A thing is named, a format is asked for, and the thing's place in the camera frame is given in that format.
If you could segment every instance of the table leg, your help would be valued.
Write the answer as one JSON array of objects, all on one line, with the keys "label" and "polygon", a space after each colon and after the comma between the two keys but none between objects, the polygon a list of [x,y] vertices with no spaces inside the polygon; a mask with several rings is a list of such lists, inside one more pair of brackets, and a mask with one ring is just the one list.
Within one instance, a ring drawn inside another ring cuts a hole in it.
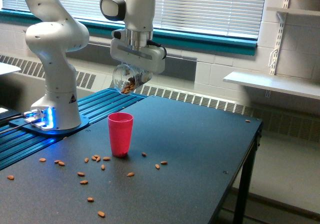
[{"label": "table leg", "polygon": [[244,220],[246,203],[249,193],[252,171],[254,168],[256,151],[258,146],[258,137],[254,140],[254,145],[246,158],[241,173],[238,197],[234,210],[233,224],[242,224]]}]

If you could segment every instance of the radiator vent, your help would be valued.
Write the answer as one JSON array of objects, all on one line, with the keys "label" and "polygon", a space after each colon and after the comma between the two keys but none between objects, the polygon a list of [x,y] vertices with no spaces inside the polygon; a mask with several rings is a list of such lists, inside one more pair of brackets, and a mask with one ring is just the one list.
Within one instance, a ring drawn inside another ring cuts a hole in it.
[{"label": "radiator vent", "polygon": [[181,102],[192,103],[208,108],[223,110],[226,112],[250,116],[263,120],[263,129],[286,136],[300,138],[303,140],[320,142],[320,120],[315,118],[304,118],[300,116],[289,115],[287,112],[276,110],[264,110],[253,108],[243,104],[236,103],[211,96],[200,95],[192,92],[157,87],[153,85],[140,86],[134,91],[137,94],[146,96],[158,96]]},{"label": "radiator vent", "polygon": [[[10,56],[0,55],[0,63],[5,63],[5,64],[19,67],[21,69],[19,73],[27,76],[32,76],[32,77],[37,77],[42,79],[46,78],[44,67],[42,63],[39,63],[39,62],[33,62],[30,60],[23,60],[19,58],[10,57]],[[95,74],[77,71],[76,86],[90,90],[95,82],[96,77],[97,76]]]}]

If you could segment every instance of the black cable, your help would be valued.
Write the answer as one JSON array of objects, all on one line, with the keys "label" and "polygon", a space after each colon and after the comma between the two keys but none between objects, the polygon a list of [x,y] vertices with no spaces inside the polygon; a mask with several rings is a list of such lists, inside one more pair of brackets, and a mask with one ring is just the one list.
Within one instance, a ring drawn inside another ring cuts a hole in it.
[{"label": "black cable", "polygon": [[15,120],[15,119],[19,119],[19,118],[24,118],[25,116],[23,114],[21,115],[16,115],[16,116],[12,116],[12,117],[8,117],[6,119],[3,119],[0,121],[0,126],[2,126],[3,124],[6,124],[12,120]]},{"label": "black cable", "polygon": [[156,43],[156,42],[154,42],[154,41],[152,41],[152,40],[148,40],[148,41],[146,42],[146,44],[149,45],[149,46],[156,46],[156,47],[158,47],[158,48],[163,48],[163,50],[164,50],[164,57],[162,58],[162,60],[167,57],[167,49],[166,49],[163,45],[161,45],[161,44],[159,44],[159,43]]},{"label": "black cable", "polygon": [[41,121],[41,119],[33,120],[33,121],[31,121],[31,122],[26,122],[26,123],[24,123],[24,124],[22,124],[22,125],[18,125],[18,126],[15,126],[15,127],[13,127],[13,128],[6,129],[6,130],[0,132],[0,135],[5,134],[5,133],[8,133],[8,132],[11,132],[11,131],[16,130],[16,129],[19,129],[19,128],[21,128],[21,127],[23,127],[23,126],[26,126],[26,125],[28,125],[28,124],[38,123],[38,122],[40,122],[40,121]]}]

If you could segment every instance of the clear plastic cup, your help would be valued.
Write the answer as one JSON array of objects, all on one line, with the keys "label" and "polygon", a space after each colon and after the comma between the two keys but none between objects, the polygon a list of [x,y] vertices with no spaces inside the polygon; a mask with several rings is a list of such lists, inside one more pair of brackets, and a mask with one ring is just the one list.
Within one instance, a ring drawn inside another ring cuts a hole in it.
[{"label": "clear plastic cup", "polygon": [[124,95],[132,93],[151,78],[152,72],[125,63],[118,65],[112,75],[114,87]]},{"label": "clear plastic cup", "polygon": [[116,112],[108,116],[109,138],[112,155],[123,158],[128,155],[134,117],[129,113]]}]

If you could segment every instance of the blue rail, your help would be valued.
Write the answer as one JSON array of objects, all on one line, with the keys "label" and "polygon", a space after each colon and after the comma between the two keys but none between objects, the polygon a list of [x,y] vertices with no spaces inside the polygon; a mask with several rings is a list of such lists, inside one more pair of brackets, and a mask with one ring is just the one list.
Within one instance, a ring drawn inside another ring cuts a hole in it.
[{"label": "blue rail", "polygon": [[[94,124],[110,115],[125,109],[146,98],[131,94],[121,95],[114,89],[105,89],[78,101],[80,114],[89,118]],[[10,128],[0,127],[0,132]],[[0,170],[59,142],[61,137],[44,137],[24,130],[13,130],[0,135]]]}]

